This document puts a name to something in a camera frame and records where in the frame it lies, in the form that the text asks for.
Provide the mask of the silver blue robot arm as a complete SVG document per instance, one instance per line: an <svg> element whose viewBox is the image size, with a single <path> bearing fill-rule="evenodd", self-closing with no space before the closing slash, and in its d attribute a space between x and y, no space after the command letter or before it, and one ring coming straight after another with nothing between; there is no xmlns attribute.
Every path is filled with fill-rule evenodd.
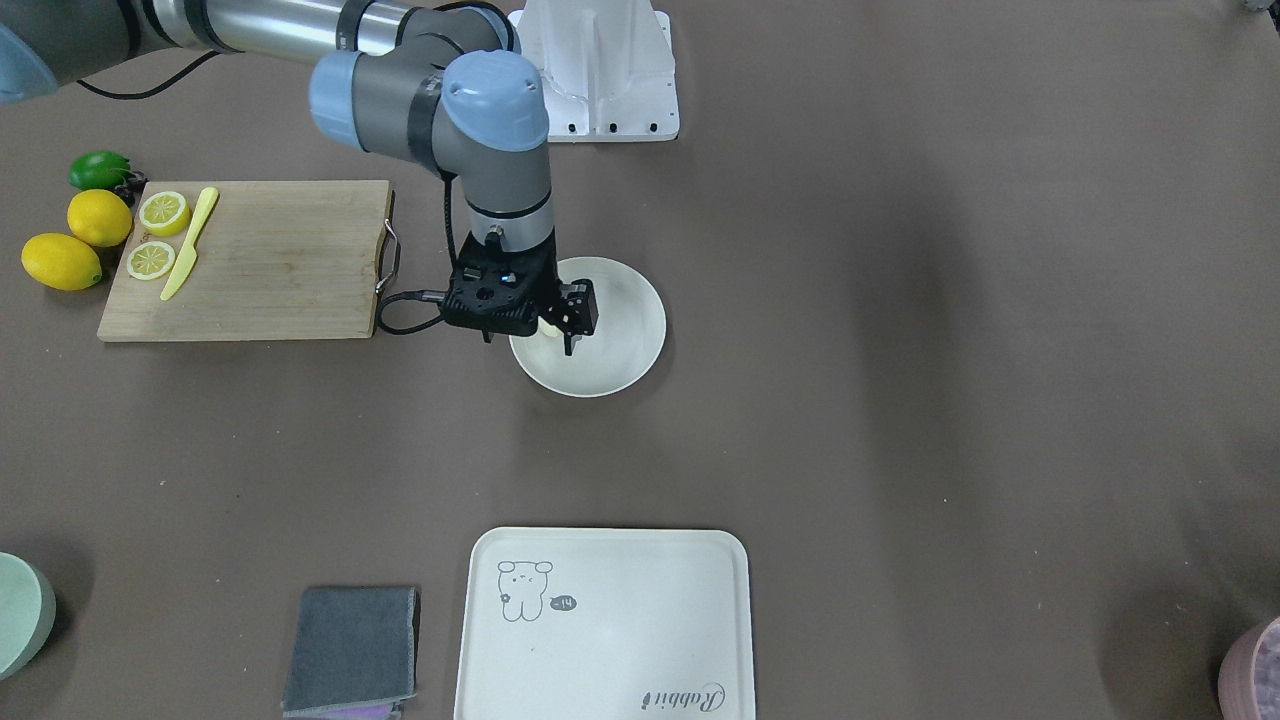
<svg viewBox="0 0 1280 720"><path fill-rule="evenodd" d="M593 283L557 270L541 79L490 3L5 1L1 18L5 104L165 47L310 63L325 136L463 186L448 290L412 300L485 338L556 328L566 355L594 333Z"/></svg>

